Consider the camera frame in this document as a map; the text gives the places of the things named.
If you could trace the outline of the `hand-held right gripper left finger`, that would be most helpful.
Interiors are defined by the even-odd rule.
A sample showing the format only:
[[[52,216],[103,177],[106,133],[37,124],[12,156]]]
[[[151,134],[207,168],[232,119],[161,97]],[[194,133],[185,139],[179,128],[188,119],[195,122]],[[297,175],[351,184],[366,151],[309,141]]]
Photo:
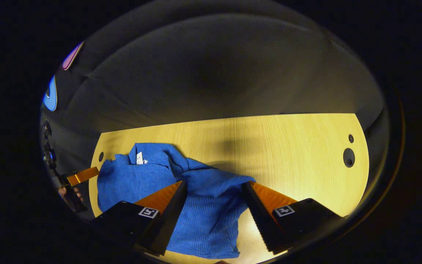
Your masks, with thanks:
[[[134,252],[164,255],[188,195],[178,181],[137,202],[120,201],[92,220],[92,226]]]

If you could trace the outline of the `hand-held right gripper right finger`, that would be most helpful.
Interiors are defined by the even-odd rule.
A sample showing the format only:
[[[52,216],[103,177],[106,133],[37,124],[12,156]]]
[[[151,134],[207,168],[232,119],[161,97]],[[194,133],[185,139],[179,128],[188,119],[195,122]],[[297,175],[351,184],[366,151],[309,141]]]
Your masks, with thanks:
[[[268,251],[300,250],[338,226],[342,217],[315,199],[297,201],[253,181],[242,194]]]

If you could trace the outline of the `blue shirt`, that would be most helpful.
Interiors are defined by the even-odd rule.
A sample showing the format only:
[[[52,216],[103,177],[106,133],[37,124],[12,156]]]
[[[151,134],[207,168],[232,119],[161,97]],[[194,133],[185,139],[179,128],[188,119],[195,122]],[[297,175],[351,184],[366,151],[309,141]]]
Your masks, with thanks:
[[[105,212],[120,201],[134,203],[181,180],[188,195],[166,249],[204,259],[239,257],[238,220],[248,208],[241,185],[255,179],[185,157],[174,145],[136,143],[104,161],[98,206]]]

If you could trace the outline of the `black backdrop cloth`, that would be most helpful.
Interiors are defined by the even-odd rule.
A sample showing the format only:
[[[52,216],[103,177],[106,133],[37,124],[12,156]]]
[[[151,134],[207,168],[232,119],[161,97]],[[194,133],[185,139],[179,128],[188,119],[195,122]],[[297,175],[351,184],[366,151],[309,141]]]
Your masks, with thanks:
[[[377,171],[388,142],[373,74],[343,40],[270,0],[154,0],[87,37],[41,104],[55,140],[175,122],[260,115],[355,114]]]

